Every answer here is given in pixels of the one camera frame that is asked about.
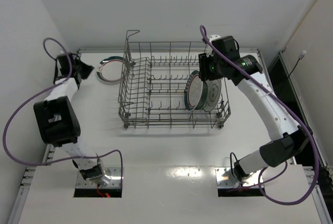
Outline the white plate with grey pattern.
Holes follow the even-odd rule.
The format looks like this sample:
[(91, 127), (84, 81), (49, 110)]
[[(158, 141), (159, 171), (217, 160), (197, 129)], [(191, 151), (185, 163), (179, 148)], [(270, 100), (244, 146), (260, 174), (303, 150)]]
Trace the white plate with grey pattern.
[(208, 83), (208, 96), (203, 107), (205, 112), (211, 112), (219, 102), (222, 90), (221, 79), (213, 80)]

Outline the green red rimmed plate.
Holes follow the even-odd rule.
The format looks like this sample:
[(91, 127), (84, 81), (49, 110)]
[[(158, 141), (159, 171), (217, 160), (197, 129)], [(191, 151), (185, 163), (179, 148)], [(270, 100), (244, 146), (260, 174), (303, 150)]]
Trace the green red rimmed plate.
[(207, 101), (208, 85), (206, 81), (199, 78), (199, 71), (194, 70), (190, 74), (185, 90), (184, 90), (184, 105), (186, 110), (201, 110)]
[(106, 84), (115, 84), (121, 80), (124, 58), (111, 56), (103, 59), (96, 70), (97, 78)]

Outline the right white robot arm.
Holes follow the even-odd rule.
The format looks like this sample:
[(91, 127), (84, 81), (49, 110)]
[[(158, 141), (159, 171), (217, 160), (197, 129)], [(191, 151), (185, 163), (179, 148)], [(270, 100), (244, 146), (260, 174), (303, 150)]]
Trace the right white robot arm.
[(199, 55), (202, 81), (231, 80), (248, 98), (263, 121), (270, 142), (237, 160), (232, 169), (239, 181), (265, 167), (276, 167), (303, 151), (309, 142), (304, 128), (274, 97), (263, 68), (253, 55), (241, 57), (232, 36), (211, 35), (207, 50)]

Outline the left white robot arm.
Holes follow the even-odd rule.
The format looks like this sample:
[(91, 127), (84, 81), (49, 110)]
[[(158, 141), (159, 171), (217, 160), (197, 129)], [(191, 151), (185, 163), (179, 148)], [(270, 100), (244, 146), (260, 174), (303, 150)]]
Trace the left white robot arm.
[(43, 101), (35, 103), (33, 110), (44, 143), (65, 151), (84, 180), (107, 186), (110, 178), (102, 160), (79, 138), (81, 127), (71, 104), (82, 80), (87, 79), (93, 69), (76, 54), (57, 56), (55, 88)]

